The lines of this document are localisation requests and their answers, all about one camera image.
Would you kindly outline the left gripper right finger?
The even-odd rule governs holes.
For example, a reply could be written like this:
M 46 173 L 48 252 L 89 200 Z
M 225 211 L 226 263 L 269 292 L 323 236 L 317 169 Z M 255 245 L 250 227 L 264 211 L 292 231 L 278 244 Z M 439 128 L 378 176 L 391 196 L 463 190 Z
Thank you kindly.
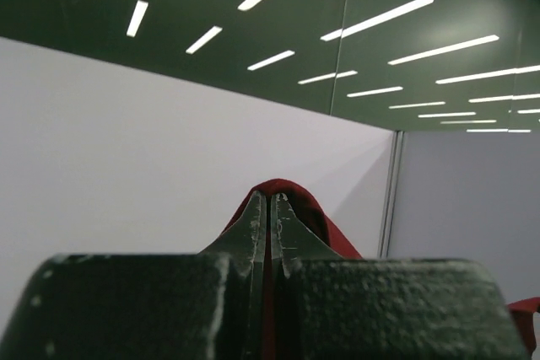
M 271 200 L 279 359 L 525 359 L 487 270 L 473 261 L 354 260 Z

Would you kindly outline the dark red t shirt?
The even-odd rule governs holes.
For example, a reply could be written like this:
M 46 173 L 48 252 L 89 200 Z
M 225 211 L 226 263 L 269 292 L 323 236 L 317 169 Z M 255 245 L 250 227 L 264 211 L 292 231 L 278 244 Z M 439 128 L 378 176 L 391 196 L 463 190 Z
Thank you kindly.
M 268 180 L 253 186 L 236 209 L 235 214 L 226 225 L 223 233 L 240 217 L 251 194 L 254 192 L 261 193 L 267 200 L 267 225 L 262 280 L 262 343 L 261 356 L 258 359 L 279 359 L 275 354 L 275 286 L 270 226 L 272 198 L 277 194 L 284 194 L 297 218 L 321 241 L 327 244 L 331 249 L 335 250 L 339 255 L 347 259 L 367 259 L 361 256 L 332 220 L 324 213 L 316 198 L 308 190 L 289 180 Z M 510 305 L 505 303 L 515 327 L 520 334 L 522 342 L 527 349 L 528 356 L 525 359 L 530 358 L 536 348 L 532 316 L 536 313 L 538 305 L 539 301 L 537 298 L 530 298 L 524 302 Z

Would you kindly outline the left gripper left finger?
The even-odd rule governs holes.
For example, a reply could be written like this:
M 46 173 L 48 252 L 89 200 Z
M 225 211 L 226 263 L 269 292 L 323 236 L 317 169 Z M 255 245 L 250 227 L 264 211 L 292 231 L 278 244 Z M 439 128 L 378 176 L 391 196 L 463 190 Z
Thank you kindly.
M 188 255 L 55 255 L 29 279 L 4 359 L 258 359 L 267 200 Z

